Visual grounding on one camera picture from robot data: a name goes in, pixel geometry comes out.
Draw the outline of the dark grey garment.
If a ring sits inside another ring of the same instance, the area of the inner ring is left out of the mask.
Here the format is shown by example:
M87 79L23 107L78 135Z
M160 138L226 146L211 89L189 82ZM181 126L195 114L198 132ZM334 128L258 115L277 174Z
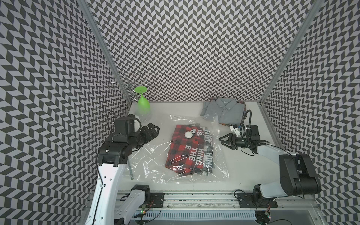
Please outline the dark grey garment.
M230 126L239 125L245 112L246 104L244 101L219 97L203 102L200 116L208 121L213 121L214 117L217 116L220 124Z

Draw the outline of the clear plastic vacuum bag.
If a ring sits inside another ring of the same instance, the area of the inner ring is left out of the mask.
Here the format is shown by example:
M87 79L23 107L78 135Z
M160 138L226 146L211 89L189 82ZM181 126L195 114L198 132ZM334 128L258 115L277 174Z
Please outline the clear plastic vacuum bag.
M161 113L147 124L154 140L129 156L125 176L156 184L220 182L229 178L216 114L199 117Z

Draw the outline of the plaid flannel shirt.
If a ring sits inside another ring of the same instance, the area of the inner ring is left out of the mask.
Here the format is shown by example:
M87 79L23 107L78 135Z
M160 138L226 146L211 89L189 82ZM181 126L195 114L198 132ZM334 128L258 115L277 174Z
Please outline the plaid flannel shirt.
M219 103L221 109L219 122L227 125L240 124L246 112L245 103L232 98L221 98Z

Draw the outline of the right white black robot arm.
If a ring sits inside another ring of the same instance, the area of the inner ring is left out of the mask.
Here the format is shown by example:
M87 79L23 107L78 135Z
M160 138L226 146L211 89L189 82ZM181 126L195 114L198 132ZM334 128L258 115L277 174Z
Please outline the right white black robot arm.
M296 195L314 195L322 190L315 166L309 155L291 153L262 140L256 125L247 125L240 137L229 133L220 137L222 145L231 150L248 148L253 156L263 156L279 166L277 180L258 184L253 189L253 201L289 197Z

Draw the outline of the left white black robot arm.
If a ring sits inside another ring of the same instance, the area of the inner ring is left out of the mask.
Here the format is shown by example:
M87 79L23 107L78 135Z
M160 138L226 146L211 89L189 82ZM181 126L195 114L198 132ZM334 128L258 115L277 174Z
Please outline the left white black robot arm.
M100 148L97 165L97 184L86 225L127 225L132 218L141 217L139 207L150 200L148 185L135 185L120 207L119 219L115 218L115 203L119 185L128 157L159 135L160 128L152 123L135 129L135 122L118 121L115 132Z

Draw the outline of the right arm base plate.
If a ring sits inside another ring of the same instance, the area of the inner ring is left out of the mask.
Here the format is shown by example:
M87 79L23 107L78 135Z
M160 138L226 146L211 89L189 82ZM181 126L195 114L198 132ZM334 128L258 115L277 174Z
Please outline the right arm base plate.
M275 198L256 199L253 194L239 192L236 194L241 208L261 209L261 208L278 208Z

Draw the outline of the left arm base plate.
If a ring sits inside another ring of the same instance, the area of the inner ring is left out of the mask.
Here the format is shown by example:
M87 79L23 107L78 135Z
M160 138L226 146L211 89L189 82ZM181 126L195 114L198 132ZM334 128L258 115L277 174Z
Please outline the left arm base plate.
M146 202L146 206L150 209L163 208L165 199L165 193L163 192L151 192L149 200Z

